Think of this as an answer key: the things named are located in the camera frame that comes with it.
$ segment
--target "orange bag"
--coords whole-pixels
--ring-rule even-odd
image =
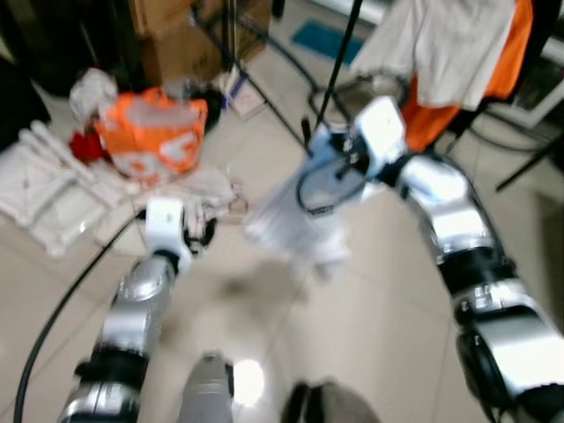
[[[141,182],[168,181],[198,162],[205,100],[170,100],[160,88],[121,94],[96,129],[115,167]]]

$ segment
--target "orange cloth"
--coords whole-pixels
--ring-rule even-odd
[[[508,39],[487,86],[485,97],[507,99],[513,92],[531,36],[533,0],[516,0],[516,10]],[[425,150],[449,126],[460,111],[459,106],[426,108],[417,103],[417,77],[413,79],[410,98],[402,108],[405,138],[415,152]]]

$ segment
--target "blue mat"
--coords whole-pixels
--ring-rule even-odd
[[[331,59],[336,59],[344,35],[338,29],[310,20],[292,37],[292,42]],[[345,64],[351,64],[363,42],[361,39],[351,38],[345,54]]]

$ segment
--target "metal stand leg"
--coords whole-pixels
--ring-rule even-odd
[[[554,139],[549,145],[547,145],[542,150],[534,153],[532,157],[527,161],[522,167],[517,169],[510,177],[508,177],[505,181],[501,182],[495,190],[497,192],[502,192],[507,186],[513,183],[519,176],[527,172],[532,167],[536,166],[542,159],[548,156],[551,152],[556,150],[562,143],[564,143],[564,135],[557,137]]]

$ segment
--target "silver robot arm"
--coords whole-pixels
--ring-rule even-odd
[[[395,105],[379,99],[352,137],[368,146],[374,180],[419,216],[452,299],[468,388],[490,419],[496,409],[519,423],[564,422],[564,337],[528,294],[466,175],[439,156],[407,154],[400,127]]]
[[[203,244],[211,240],[208,226]],[[150,254],[122,279],[89,360],[78,365],[60,423],[135,423],[149,361],[159,342],[162,318],[179,273],[189,271],[193,253],[179,200],[147,205]],[[230,423],[233,370],[218,354],[204,356],[192,370],[182,398],[181,423]]]

